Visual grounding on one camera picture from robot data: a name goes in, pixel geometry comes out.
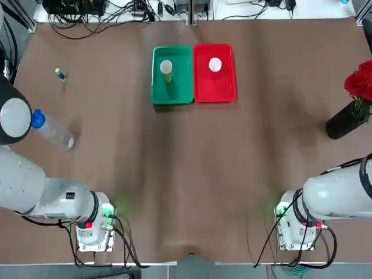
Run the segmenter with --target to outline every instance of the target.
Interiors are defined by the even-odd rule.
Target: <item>red tray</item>
[[[228,44],[194,46],[194,98],[197,102],[231,102],[237,98],[233,50]],[[221,60],[221,69],[209,69],[211,58]]]

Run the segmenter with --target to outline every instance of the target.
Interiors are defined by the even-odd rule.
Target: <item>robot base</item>
[[[112,252],[115,231],[112,230],[115,220],[107,218],[115,214],[109,198],[102,192],[96,192],[98,198],[98,212],[90,228],[76,227],[78,250],[82,252]]]
[[[278,216],[282,215],[284,210],[291,204],[292,200],[288,202],[280,202],[274,208],[275,221],[278,220]],[[281,251],[299,251],[305,233],[305,226],[298,222],[295,217],[293,208],[289,208],[286,214],[279,221],[277,226],[277,243]],[[312,246],[316,237],[316,228],[308,227],[306,230],[305,240],[302,245],[302,250],[313,251],[315,250],[314,245]]]

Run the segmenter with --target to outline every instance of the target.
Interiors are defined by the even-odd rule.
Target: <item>plastic bottle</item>
[[[66,152],[74,147],[74,135],[62,127],[53,117],[43,114],[41,110],[34,111],[31,125],[42,138],[52,145]]]

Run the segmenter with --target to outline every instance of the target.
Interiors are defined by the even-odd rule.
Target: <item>table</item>
[[[221,20],[226,17],[228,19],[243,19],[241,17],[230,17],[234,15],[255,15],[261,11],[261,7],[257,5],[252,5],[250,3],[239,3],[244,0],[236,0],[237,4],[228,5],[225,0],[210,0],[211,6],[213,8],[209,12],[209,20]],[[111,0],[112,3],[108,3],[107,12],[115,13],[118,8],[115,5],[124,6],[129,2],[129,0]],[[173,0],[164,0],[162,1],[173,6]],[[154,11],[157,12],[158,2],[157,0],[149,1],[151,7]],[[341,4],[339,0],[299,0],[296,2],[297,6],[294,9],[293,19],[340,19],[346,17],[353,17],[355,15],[354,7],[351,1],[345,5]],[[161,20],[187,20],[188,16],[175,15],[171,16],[165,10],[163,11],[163,17]],[[245,19],[254,19],[255,17],[246,17]],[[206,20],[204,13],[197,13],[195,15],[195,20]],[[291,14],[287,10],[281,10],[276,7],[268,7],[268,9],[262,13],[258,19],[291,19]],[[37,22],[48,22],[48,14],[41,4],[37,5],[34,20]],[[133,17],[130,13],[125,13],[118,18],[118,22],[125,22],[128,20],[133,20]],[[98,19],[94,16],[89,16],[89,22],[98,22]]]
[[[69,35],[81,35],[73,28]],[[238,99],[167,108],[150,100],[151,61],[159,45],[231,44]],[[143,263],[188,253],[218,262],[254,263],[282,193],[310,176],[370,152],[365,124],[333,141],[324,122],[350,102],[343,82],[370,57],[353,19],[124,24],[80,41],[47,24],[30,38],[15,86],[76,134],[61,153],[33,131],[12,145],[48,176],[84,181],[107,193],[130,222]],[[67,83],[55,76],[59,67]],[[0,210],[0,263],[71,263],[66,232]],[[327,222],[337,262],[371,262],[370,220]],[[268,246],[262,263],[296,254]],[[122,263],[121,241],[102,262]],[[304,253],[326,260],[324,247]],[[83,260],[91,261],[91,254]]]

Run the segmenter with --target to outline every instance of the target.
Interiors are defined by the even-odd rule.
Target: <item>white cup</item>
[[[221,70],[221,67],[222,67],[222,62],[219,58],[215,58],[213,57],[210,61],[209,61],[209,69],[213,72],[218,72]]]
[[[164,81],[170,83],[172,80],[172,62],[169,60],[163,60],[160,63],[160,71],[163,74]]]

